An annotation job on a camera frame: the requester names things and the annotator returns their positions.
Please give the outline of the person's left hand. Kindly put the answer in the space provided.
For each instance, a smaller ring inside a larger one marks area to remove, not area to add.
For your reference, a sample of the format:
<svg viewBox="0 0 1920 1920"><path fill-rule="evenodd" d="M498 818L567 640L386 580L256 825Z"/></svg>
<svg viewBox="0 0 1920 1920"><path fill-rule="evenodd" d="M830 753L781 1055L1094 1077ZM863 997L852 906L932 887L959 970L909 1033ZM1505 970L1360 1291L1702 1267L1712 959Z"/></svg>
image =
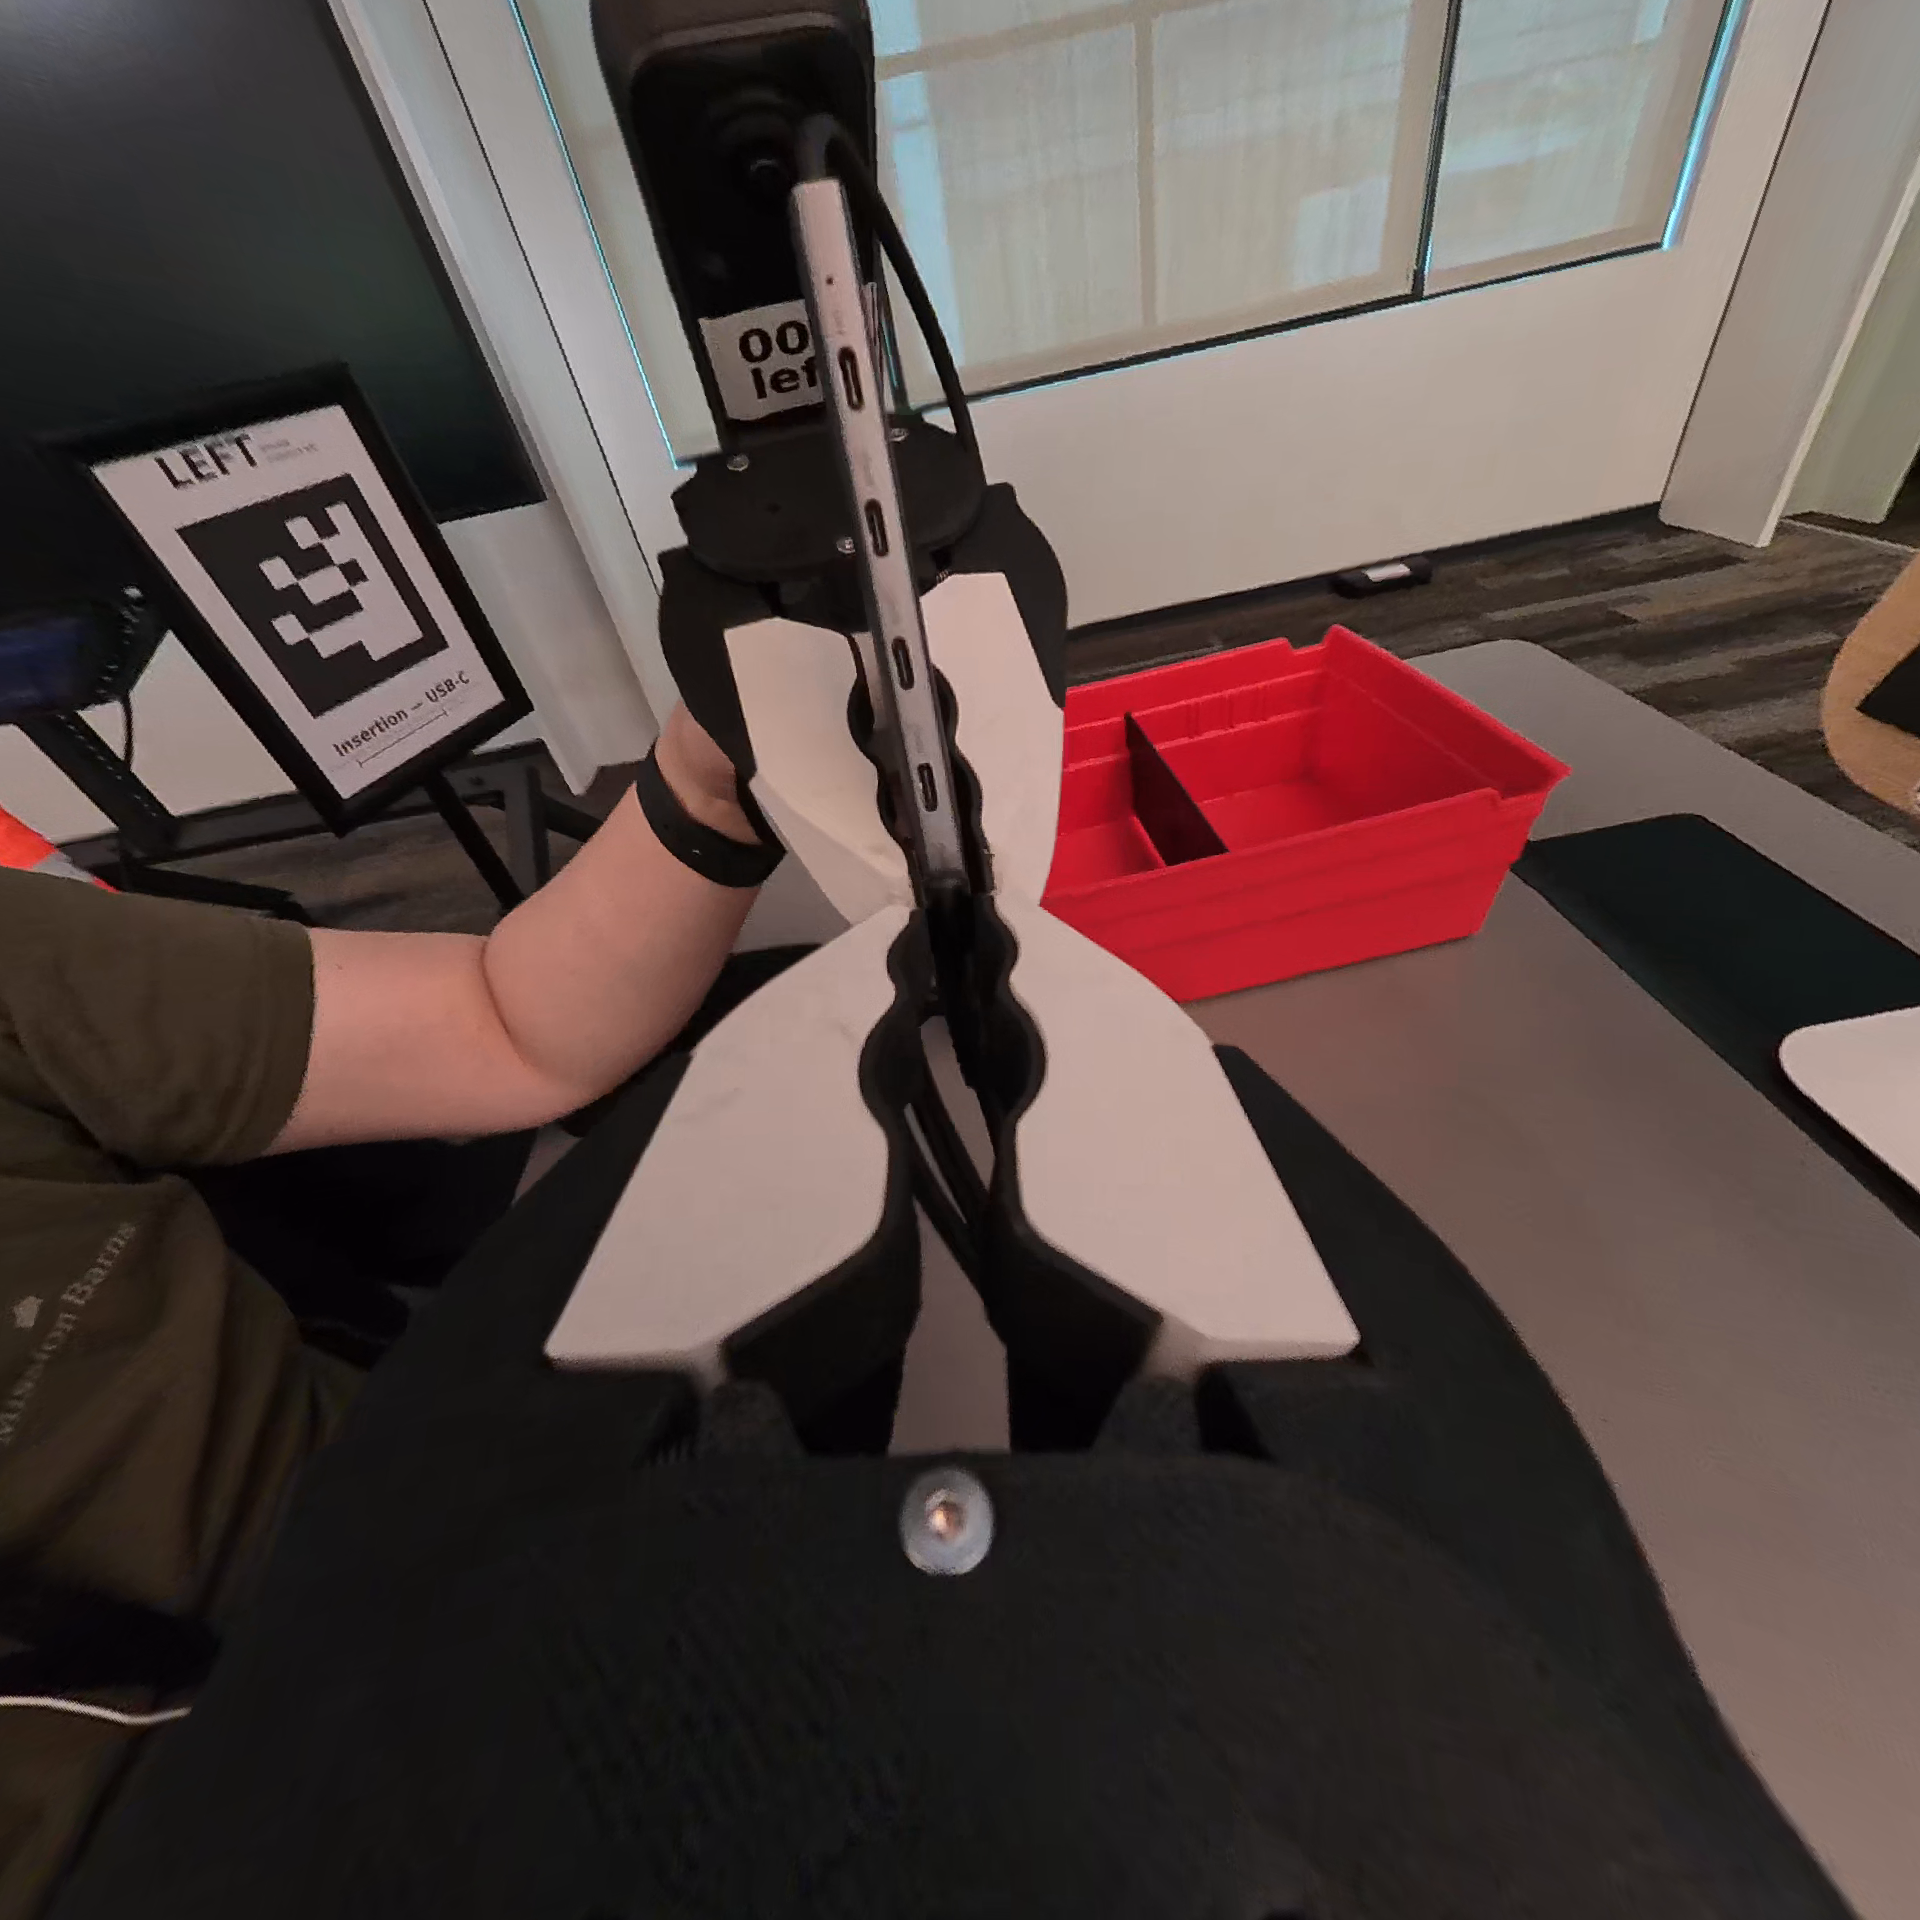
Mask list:
<svg viewBox="0 0 1920 1920"><path fill-rule="evenodd" d="M656 768L693 820L742 845L758 839L748 810L741 805L732 757L722 753L684 701L672 706L660 728Z"/></svg>

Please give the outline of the large black screen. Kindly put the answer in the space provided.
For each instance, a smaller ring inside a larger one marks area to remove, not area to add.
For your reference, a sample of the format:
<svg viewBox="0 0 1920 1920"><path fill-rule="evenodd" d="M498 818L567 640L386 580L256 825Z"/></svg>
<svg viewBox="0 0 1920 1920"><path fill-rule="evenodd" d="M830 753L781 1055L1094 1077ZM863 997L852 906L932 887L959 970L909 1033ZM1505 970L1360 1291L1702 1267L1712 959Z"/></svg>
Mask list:
<svg viewBox="0 0 1920 1920"><path fill-rule="evenodd" d="M439 522L544 499L325 5L5 2L5 611L137 575L44 437L328 364Z"/></svg>

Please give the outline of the grey usb hub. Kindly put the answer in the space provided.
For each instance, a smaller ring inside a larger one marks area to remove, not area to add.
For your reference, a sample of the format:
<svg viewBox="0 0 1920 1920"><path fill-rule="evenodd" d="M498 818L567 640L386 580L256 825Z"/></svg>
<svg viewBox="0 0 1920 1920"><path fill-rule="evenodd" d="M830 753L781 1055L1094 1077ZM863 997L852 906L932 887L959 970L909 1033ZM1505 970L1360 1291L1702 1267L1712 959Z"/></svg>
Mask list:
<svg viewBox="0 0 1920 1920"><path fill-rule="evenodd" d="M895 837L902 842L918 912L930 928L943 928L969 912L984 856L954 796L954 722L927 653L917 549L874 364L868 274L858 264L848 208L852 202L863 208L882 257L895 271L974 477L984 472L943 324L873 169L836 117L809 114L797 130L789 225L814 344L831 368L822 375L828 411L855 516L855 569L882 680L879 706L893 724Z"/></svg>

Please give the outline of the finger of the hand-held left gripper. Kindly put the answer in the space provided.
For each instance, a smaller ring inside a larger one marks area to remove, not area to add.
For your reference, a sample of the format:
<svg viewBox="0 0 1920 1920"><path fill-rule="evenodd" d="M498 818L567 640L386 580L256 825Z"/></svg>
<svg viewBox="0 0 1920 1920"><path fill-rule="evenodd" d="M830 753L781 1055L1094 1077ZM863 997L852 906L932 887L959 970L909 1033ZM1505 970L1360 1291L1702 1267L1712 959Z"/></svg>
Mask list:
<svg viewBox="0 0 1920 1920"><path fill-rule="evenodd" d="M849 724L863 689L852 639L762 617L724 640L761 816L842 921L911 911L905 856L879 818L879 772Z"/></svg>
<svg viewBox="0 0 1920 1920"><path fill-rule="evenodd" d="M1058 844L1064 709L1002 576L951 575L924 600L924 627L930 663L953 695L953 741L975 783L994 884L1038 906Z"/></svg>

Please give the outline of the wood-edged display board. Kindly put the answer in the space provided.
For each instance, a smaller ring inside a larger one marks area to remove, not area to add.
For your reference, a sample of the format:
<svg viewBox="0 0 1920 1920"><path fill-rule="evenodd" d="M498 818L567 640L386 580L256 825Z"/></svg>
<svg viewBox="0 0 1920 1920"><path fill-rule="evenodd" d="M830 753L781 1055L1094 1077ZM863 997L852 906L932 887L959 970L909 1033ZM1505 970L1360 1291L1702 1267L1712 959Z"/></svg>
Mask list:
<svg viewBox="0 0 1920 1920"><path fill-rule="evenodd" d="M1825 751L1866 797L1917 818L1917 557L1858 620L1820 695Z"/></svg>

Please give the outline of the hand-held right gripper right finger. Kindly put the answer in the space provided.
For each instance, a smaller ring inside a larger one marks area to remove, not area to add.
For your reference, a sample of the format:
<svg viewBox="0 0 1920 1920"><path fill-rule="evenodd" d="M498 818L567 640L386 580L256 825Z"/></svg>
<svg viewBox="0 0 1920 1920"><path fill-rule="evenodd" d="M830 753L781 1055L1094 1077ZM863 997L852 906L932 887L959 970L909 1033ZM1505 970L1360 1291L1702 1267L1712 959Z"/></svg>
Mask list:
<svg viewBox="0 0 1920 1920"><path fill-rule="evenodd" d="M1038 903L998 912L1045 1063L1015 1121L1041 1247L1153 1315L1142 1365L1351 1355L1353 1317L1206 1033Z"/></svg>

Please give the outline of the black framed marker sign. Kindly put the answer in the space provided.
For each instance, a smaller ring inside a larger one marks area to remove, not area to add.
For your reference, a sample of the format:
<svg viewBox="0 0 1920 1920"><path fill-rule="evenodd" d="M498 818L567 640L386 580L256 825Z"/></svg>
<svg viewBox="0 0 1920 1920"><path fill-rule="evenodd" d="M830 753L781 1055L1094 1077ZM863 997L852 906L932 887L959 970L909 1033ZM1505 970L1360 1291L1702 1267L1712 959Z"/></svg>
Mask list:
<svg viewBox="0 0 1920 1920"><path fill-rule="evenodd" d="M533 699L344 365L36 440L133 537L167 629L325 828L424 797L524 898L447 770Z"/></svg>

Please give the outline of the red plastic bin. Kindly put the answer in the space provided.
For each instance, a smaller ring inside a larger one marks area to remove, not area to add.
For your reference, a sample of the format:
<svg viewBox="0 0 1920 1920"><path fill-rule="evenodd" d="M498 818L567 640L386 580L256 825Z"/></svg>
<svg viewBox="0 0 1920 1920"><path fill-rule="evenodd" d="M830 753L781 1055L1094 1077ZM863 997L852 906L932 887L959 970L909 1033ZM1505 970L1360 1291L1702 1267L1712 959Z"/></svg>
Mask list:
<svg viewBox="0 0 1920 1920"><path fill-rule="evenodd" d="M1166 869L1140 832L1136 714L1229 853ZM1384 648L1330 627L1064 695L1045 911L1176 1002L1472 937L1568 767Z"/></svg>

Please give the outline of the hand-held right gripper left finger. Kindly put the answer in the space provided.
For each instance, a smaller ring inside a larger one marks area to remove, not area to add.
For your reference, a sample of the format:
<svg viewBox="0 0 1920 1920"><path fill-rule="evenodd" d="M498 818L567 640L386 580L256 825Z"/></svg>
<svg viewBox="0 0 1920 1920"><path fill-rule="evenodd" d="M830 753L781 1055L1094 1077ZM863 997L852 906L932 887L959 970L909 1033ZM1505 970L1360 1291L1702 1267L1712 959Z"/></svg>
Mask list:
<svg viewBox="0 0 1920 1920"><path fill-rule="evenodd" d="M893 1151L858 1063L895 1009L908 924L885 906L689 1052L544 1341L551 1362L719 1379L741 1338L877 1240Z"/></svg>

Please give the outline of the person's olive shirt torso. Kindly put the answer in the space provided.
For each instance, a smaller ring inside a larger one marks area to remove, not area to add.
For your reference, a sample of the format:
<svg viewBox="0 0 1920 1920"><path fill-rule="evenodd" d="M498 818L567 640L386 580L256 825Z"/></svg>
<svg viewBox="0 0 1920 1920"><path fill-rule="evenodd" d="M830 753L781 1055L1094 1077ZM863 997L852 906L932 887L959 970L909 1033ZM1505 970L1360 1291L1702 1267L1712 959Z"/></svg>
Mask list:
<svg viewBox="0 0 1920 1920"><path fill-rule="evenodd" d="M7 872L5 1915L36 1915L182 1714L358 1375L308 1349L192 1173L261 1159L308 936Z"/></svg>

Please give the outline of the black wristband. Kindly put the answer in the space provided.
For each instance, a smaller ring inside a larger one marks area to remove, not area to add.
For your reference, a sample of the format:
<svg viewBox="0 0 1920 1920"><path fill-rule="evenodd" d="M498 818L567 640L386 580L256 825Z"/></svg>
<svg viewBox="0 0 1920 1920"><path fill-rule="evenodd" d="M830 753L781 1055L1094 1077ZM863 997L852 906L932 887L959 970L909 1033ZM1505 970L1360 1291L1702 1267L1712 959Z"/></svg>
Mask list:
<svg viewBox="0 0 1920 1920"><path fill-rule="evenodd" d="M741 842L705 825L679 797L652 748L630 783L632 797L656 842L680 866L729 891L757 891L786 859L781 839L741 787L736 797L748 813L750 839Z"/></svg>

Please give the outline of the blue device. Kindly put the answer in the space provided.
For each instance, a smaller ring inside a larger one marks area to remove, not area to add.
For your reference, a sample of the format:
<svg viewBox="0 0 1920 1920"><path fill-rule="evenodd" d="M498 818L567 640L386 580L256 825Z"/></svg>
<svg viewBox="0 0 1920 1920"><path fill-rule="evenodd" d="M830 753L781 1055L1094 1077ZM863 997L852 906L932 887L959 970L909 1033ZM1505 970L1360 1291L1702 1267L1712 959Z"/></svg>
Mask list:
<svg viewBox="0 0 1920 1920"><path fill-rule="evenodd" d="M142 668L142 612L121 604L2 617L2 728L118 704Z"/></svg>

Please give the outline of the orange striped cloth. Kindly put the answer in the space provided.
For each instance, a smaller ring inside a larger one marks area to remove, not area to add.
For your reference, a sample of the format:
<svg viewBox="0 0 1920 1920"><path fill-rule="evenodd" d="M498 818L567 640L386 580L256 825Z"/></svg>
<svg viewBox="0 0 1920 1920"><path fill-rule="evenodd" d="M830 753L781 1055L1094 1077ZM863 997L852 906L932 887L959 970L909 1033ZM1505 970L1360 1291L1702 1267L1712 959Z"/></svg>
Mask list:
<svg viewBox="0 0 1920 1920"><path fill-rule="evenodd" d="M66 853L62 853L40 832L21 824L2 807L2 869L10 874L38 874L44 879L62 879L85 883L93 890L113 895L113 887L85 872Z"/></svg>

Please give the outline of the black elbow pad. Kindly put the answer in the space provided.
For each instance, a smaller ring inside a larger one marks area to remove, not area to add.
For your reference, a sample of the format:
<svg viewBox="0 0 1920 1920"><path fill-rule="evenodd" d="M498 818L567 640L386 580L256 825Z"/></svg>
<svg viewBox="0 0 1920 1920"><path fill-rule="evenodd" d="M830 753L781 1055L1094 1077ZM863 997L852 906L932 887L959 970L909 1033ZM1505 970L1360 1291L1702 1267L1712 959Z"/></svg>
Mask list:
<svg viewBox="0 0 1920 1920"><path fill-rule="evenodd" d="M629 1074L610 1093L583 1104L562 1115L554 1125L573 1139L584 1139L605 1115L610 1115L625 1093L656 1077L666 1063L689 1055L709 1033L719 1026L733 1010L762 991L778 975L796 968L802 959L815 954L815 944L778 944L751 951L736 951L727 959L714 977L709 994L700 1002L680 1028L648 1058L642 1067Z"/></svg>

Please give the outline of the black bin divider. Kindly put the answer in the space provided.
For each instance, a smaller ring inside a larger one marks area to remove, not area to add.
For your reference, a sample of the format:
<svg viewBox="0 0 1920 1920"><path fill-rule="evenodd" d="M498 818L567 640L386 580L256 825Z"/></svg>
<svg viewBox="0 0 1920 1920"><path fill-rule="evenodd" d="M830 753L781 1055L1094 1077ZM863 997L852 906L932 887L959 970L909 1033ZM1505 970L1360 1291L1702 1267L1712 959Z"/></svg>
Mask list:
<svg viewBox="0 0 1920 1920"><path fill-rule="evenodd" d="M1158 864L1172 869L1228 856L1224 839L1130 711L1121 716L1121 739L1133 816Z"/></svg>

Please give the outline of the white framed window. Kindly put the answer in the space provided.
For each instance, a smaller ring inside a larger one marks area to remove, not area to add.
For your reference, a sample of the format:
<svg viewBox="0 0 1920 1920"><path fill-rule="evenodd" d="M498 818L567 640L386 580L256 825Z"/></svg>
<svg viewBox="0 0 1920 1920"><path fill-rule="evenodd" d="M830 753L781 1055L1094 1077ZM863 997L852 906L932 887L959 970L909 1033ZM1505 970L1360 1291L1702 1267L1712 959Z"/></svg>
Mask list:
<svg viewBox="0 0 1920 1920"><path fill-rule="evenodd" d="M877 2L969 395L1672 243L1742 5Z"/></svg>

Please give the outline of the white tablet stand base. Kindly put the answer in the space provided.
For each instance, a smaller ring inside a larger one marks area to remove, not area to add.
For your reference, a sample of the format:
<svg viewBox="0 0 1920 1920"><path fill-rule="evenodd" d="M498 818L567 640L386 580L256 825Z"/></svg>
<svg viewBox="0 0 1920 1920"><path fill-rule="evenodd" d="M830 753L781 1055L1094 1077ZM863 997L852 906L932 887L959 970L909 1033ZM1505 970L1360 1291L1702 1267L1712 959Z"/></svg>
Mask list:
<svg viewBox="0 0 1920 1920"><path fill-rule="evenodd" d="M1917 1009L1798 1026L1778 1045L1791 1088L1917 1187Z"/></svg>

